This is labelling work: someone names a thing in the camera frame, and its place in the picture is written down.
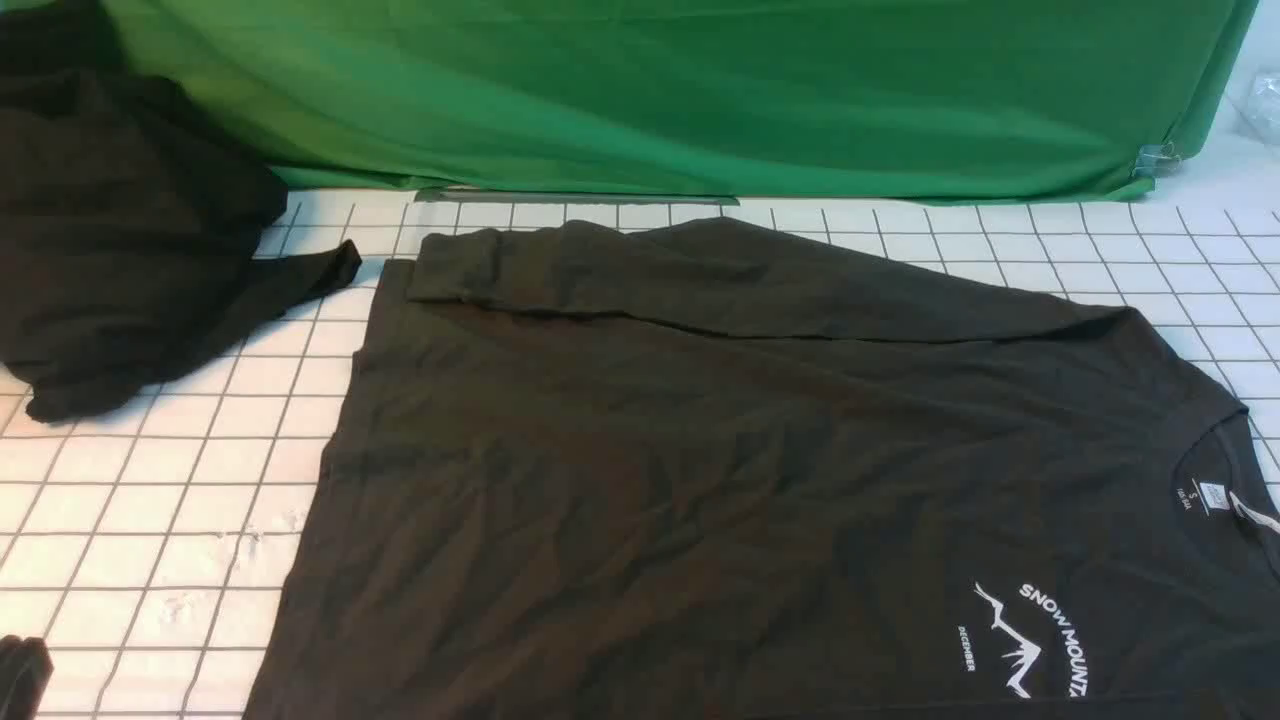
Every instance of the green backdrop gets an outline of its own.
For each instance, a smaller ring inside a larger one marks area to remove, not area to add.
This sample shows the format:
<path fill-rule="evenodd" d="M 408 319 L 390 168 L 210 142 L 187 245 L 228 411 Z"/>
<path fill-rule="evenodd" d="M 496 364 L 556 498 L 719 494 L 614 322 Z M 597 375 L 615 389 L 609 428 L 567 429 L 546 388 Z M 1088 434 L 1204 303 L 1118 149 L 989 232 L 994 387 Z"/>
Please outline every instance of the green backdrop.
<path fill-rule="evenodd" d="M 106 0 L 300 187 L 925 199 L 1144 192 L 1256 4 Z"/>

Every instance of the white tile surface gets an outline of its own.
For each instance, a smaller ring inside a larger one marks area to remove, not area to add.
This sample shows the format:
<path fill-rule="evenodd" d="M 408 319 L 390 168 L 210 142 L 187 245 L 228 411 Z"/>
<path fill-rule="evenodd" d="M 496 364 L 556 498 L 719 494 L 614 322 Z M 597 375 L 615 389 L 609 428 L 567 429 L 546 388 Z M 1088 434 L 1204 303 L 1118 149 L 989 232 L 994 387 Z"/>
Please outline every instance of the white tile surface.
<path fill-rule="evenodd" d="M 1004 272 L 1009 287 L 1039 292 L 1062 290 L 1062 284 L 1053 272 L 1053 265 L 1048 263 L 1001 263 L 1000 269 Z"/>
<path fill-rule="evenodd" d="M 1043 263 L 1048 260 L 1044 246 L 1034 234 L 993 234 L 991 246 L 996 258 L 1010 263 Z"/>
<path fill-rule="evenodd" d="M 1203 191 L 1179 187 L 1156 195 L 1134 206 L 1005 205 L 979 215 L 878 200 L 618 208 L 296 193 L 261 250 L 326 250 L 349 237 L 374 256 L 353 290 L 291 310 L 230 356 L 102 418 L 33 423 L 22 410 L 27 386 L 0 372 L 0 628 L 54 643 L 45 710 L 236 717 L 297 553 L 381 260 L 416 256 L 429 233 L 563 218 L 650 228 L 723 214 L 873 255 L 887 247 L 893 259 L 977 282 L 1133 305 L 1180 355 L 1244 396 L 1258 447 L 1280 451 L 1271 361 L 1280 357 L 1280 208 L 1206 205 L 1187 200 Z M 1260 466 L 1280 479 L 1274 459 L 1260 455 Z"/>
<path fill-rule="evenodd" d="M 72 437 L 49 474 L 51 483 L 113 483 L 133 450 L 133 438 Z"/>
<path fill-rule="evenodd" d="M 163 536 L 96 536 L 90 542 L 72 585 L 142 587 L 147 584 L 163 542 Z"/>

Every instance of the wrinkled fabric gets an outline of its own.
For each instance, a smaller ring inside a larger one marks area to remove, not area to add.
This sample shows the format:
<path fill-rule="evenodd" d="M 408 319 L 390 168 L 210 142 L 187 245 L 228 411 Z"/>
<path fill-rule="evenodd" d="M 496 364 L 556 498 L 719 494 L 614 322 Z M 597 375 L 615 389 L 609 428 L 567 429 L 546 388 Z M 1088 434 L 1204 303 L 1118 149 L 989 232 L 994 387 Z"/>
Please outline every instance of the wrinkled fabric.
<path fill-rule="evenodd" d="M 244 716 L 1262 720 L 1244 411 L 1135 310 L 732 220 L 430 236 Z"/>
<path fill-rule="evenodd" d="M 0 14 L 0 363 L 38 420 L 113 410 L 360 264 L 351 243 L 253 260 L 284 183 L 118 61 L 96 1 Z"/>

